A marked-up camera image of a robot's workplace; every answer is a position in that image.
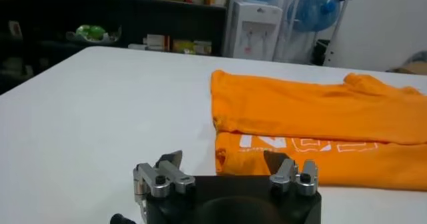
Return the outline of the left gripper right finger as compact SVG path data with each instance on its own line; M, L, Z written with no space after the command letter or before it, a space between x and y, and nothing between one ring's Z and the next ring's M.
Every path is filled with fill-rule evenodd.
M318 167L313 160L305 160L301 171L285 153L264 151L264 160L271 173L270 183L280 193L288 192L292 185L302 196L313 196L318 192Z

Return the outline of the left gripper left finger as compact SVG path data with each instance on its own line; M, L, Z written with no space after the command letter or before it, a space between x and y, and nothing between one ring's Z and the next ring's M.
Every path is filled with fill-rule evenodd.
M185 195L195 187L195 177L180 171L183 151L163 154L152 167L149 163L139 163L133 169L133 190L135 202L141 214L147 213L147 196L168 197L170 193Z

